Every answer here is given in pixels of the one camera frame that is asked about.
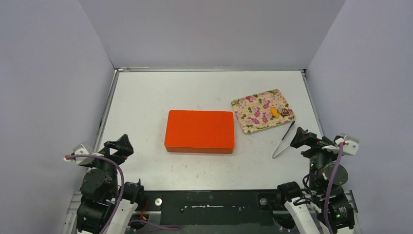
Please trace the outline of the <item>floral tray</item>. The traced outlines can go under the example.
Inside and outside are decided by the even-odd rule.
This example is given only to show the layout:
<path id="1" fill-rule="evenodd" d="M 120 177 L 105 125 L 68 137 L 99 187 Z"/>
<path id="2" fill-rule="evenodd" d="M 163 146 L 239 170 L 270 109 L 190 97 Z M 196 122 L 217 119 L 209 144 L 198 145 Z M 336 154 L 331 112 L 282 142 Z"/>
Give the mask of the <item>floral tray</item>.
<path id="1" fill-rule="evenodd" d="M 278 89 L 237 98 L 230 104 L 245 134 L 263 131 L 296 120 L 290 104 Z M 270 113 L 271 107 L 275 107 L 279 114 L 282 108 L 286 108 L 290 111 L 290 115 L 283 117 L 280 114 L 279 118 L 273 118 Z"/>

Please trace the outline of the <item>orange tin lid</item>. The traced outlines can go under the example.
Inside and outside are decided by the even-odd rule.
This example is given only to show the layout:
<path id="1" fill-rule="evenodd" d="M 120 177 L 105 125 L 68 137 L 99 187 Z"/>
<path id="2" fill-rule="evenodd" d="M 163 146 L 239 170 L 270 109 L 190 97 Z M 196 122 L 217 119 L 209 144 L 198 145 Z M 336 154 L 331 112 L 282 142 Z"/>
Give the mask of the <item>orange tin lid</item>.
<path id="1" fill-rule="evenodd" d="M 234 115 L 229 111 L 170 110 L 164 146 L 235 148 Z"/>

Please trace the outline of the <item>orange cookie tin box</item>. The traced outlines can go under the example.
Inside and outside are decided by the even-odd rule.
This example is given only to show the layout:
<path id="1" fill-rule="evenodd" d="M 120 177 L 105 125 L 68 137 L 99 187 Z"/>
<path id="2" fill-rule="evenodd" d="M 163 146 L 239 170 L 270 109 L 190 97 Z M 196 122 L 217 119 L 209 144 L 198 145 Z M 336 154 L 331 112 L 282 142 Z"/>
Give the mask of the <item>orange cookie tin box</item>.
<path id="1" fill-rule="evenodd" d="M 194 153 L 194 154 L 232 154 L 234 148 L 197 148 L 197 147 L 172 147 L 166 146 L 170 153 Z"/>

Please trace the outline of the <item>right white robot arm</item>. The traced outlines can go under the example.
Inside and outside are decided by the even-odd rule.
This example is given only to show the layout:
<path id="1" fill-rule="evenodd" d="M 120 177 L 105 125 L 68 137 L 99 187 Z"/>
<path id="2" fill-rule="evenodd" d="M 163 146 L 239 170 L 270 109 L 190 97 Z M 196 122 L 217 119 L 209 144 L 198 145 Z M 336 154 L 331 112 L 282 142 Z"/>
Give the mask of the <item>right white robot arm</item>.
<path id="1" fill-rule="evenodd" d="M 330 140 L 297 128 L 289 146 L 308 147 L 301 155 L 309 160 L 309 171 L 302 179 L 302 188 L 296 182 L 278 185 L 275 200 L 289 212 L 299 233 L 338 234 L 344 229 L 354 229 L 356 212 L 343 188 L 348 172 L 341 165 L 341 159 L 356 155 L 358 143 L 358 139 L 347 134 Z"/>

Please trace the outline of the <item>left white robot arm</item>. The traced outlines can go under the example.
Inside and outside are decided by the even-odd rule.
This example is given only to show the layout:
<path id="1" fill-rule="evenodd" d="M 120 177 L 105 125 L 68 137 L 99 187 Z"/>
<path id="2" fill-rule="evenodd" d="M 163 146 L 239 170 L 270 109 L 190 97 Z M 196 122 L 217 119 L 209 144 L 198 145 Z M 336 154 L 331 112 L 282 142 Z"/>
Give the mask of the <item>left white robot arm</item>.
<path id="1" fill-rule="evenodd" d="M 127 134 L 107 141 L 98 152 L 86 143 L 65 156 L 78 166 L 89 168 L 80 188 L 81 200 L 76 212 L 78 233 L 123 234 L 135 210 L 147 205 L 144 186 L 127 182 L 120 166 L 134 153 Z"/>

